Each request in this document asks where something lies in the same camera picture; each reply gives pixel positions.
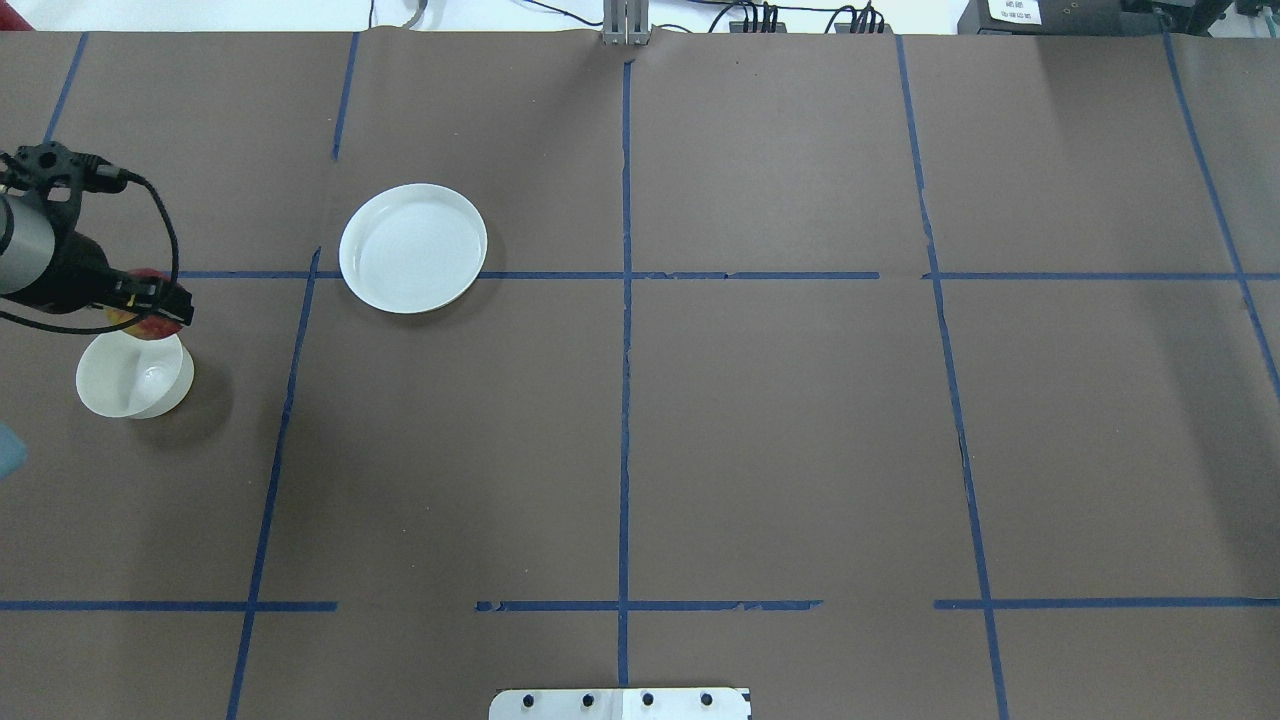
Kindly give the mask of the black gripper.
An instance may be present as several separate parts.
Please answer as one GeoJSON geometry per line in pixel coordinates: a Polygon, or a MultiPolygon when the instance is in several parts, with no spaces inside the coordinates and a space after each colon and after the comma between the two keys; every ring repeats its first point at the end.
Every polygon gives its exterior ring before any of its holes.
{"type": "Polygon", "coordinates": [[[65,315],[86,307],[125,311],[138,324],[151,315],[164,315],[189,327],[195,306],[189,291],[174,279],[140,278],[111,268],[104,250],[91,238],[72,231],[51,241],[45,258],[36,254],[35,273],[10,281],[10,300],[50,315],[65,315]]]}

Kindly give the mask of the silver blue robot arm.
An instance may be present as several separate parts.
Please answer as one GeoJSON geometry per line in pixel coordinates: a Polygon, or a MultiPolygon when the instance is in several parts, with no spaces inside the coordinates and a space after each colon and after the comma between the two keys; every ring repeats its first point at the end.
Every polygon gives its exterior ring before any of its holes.
{"type": "Polygon", "coordinates": [[[195,306],[168,275],[133,275],[111,266],[102,247],[76,229],[79,196],[63,201],[29,191],[3,195],[3,299],[49,315],[88,307],[160,318],[183,328],[195,306]]]}

